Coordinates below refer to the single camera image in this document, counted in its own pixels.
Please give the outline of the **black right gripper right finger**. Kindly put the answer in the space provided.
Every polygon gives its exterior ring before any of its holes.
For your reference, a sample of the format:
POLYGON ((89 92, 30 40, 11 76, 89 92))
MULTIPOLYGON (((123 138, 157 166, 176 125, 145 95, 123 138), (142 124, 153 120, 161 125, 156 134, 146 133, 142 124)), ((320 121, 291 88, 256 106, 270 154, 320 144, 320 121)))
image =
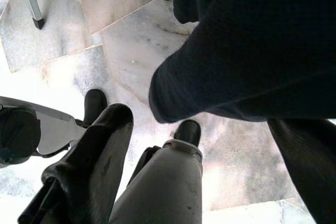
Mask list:
POLYGON ((291 180, 316 223, 335 223, 335 125, 268 119, 291 180))

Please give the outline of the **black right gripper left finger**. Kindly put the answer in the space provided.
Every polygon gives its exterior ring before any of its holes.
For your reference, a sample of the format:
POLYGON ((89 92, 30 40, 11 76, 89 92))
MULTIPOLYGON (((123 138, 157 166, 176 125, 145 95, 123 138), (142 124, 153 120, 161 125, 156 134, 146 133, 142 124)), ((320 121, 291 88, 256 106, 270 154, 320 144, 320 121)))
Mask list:
POLYGON ((18 223, 107 223, 133 130, 131 109, 108 106, 58 162, 18 223))

